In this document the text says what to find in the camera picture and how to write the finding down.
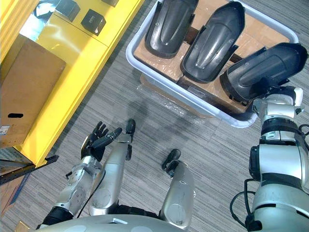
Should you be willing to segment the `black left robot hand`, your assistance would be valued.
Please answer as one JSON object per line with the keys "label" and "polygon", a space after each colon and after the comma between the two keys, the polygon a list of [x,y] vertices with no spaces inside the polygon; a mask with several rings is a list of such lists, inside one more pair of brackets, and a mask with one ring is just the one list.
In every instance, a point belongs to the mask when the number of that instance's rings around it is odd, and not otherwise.
{"label": "black left robot hand", "polygon": [[122,128],[109,132],[106,125],[100,121],[93,131],[85,138],[81,148],[81,159],[92,156],[98,162],[102,160],[105,147],[111,144],[121,134]]}

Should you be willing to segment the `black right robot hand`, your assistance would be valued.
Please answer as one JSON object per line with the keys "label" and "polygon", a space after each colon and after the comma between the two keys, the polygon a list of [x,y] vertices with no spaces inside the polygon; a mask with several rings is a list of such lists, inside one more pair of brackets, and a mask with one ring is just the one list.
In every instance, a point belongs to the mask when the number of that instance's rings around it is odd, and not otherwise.
{"label": "black right robot hand", "polygon": [[261,96],[263,99],[281,100],[293,106],[300,106],[303,100],[303,89],[287,84],[289,79],[285,79],[279,84],[267,88],[266,93]]}

